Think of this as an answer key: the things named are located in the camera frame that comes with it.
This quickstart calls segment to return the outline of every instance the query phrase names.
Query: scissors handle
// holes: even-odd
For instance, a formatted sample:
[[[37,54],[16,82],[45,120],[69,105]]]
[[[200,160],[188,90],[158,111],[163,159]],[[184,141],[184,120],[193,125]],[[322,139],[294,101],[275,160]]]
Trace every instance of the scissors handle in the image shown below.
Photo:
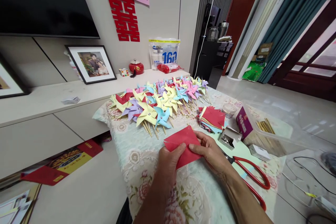
[[[240,158],[240,157],[237,157],[237,156],[234,156],[233,157],[236,164],[239,165],[249,176],[250,178],[256,182],[259,186],[261,186],[262,188],[268,190],[269,188],[271,188],[271,184],[270,184],[270,181],[268,180],[268,178],[266,177],[265,173],[259,168],[259,166],[257,166],[255,163],[251,162],[250,160],[248,159],[245,159],[245,158]],[[265,184],[263,184],[261,181],[259,181],[244,165],[242,165],[239,161],[242,161],[242,162],[246,162],[250,165],[252,165],[256,170],[257,172],[259,172],[259,174],[262,176]]]
[[[257,198],[257,200],[259,201],[259,204],[260,206],[263,208],[263,210],[266,212],[266,204],[265,204],[265,201],[262,199],[262,197],[257,193],[257,191],[252,187],[250,186],[249,183],[247,183],[245,180],[244,180],[245,184],[247,185],[247,187],[250,189],[250,191],[254,194],[254,196]]]

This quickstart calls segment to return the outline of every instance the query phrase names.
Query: shelf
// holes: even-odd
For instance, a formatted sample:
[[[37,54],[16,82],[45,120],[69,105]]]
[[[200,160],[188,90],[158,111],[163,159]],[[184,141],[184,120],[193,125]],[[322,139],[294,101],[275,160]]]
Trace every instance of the shelf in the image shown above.
[[[189,73],[179,70],[164,74],[160,71],[145,70],[135,78],[122,77],[117,74],[116,80],[85,85],[77,80],[48,86],[35,87],[27,96],[0,99],[0,128],[14,123],[30,120],[51,113],[67,110],[88,103],[109,98],[112,94],[120,93],[126,88],[136,88],[137,84],[144,85],[146,81],[151,83],[172,77],[188,76]],[[61,100],[67,97],[78,96],[77,104],[63,105]]]

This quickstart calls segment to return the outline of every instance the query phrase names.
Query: curtain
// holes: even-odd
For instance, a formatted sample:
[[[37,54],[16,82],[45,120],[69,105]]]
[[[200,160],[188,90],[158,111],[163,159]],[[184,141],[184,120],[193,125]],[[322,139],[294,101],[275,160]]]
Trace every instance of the curtain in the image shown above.
[[[290,48],[326,0],[284,0],[262,43],[273,42],[258,82],[267,83]]]

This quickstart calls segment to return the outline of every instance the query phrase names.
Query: air conditioner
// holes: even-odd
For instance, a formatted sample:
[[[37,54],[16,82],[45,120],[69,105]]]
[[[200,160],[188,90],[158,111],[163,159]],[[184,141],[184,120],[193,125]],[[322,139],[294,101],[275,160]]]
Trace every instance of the air conditioner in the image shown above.
[[[260,0],[230,69],[229,79],[240,81],[284,0]]]

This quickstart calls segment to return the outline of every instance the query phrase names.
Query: red scissors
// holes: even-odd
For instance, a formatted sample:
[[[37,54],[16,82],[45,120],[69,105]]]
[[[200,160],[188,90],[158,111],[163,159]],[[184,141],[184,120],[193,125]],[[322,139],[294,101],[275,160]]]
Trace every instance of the red scissors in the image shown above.
[[[255,163],[251,162],[250,160],[244,159],[244,158],[240,158],[237,156],[233,156],[233,157],[229,157],[225,152],[223,152],[225,157],[227,158],[227,160],[230,162],[230,164],[233,164],[233,162],[235,162],[237,165],[239,165],[246,173],[247,175],[250,176],[250,178],[256,182],[258,185],[260,185],[262,188],[268,190],[269,188],[271,188],[271,184],[270,181],[268,180],[268,178],[266,177],[265,173],[259,168],[259,166],[257,166]],[[262,176],[265,184],[263,184],[261,181],[259,181],[244,165],[242,165],[240,163],[240,161],[242,162],[246,162],[250,165],[252,165],[254,167],[254,169],[257,170],[257,172],[259,172],[259,174]],[[266,211],[266,204],[265,201],[262,199],[262,197],[256,192],[256,190],[254,190],[254,188],[252,186],[250,186],[245,180],[244,182],[246,183],[247,187],[250,189],[250,191],[255,195],[255,197],[258,199],[260,206],[263,208],[264,211]]]

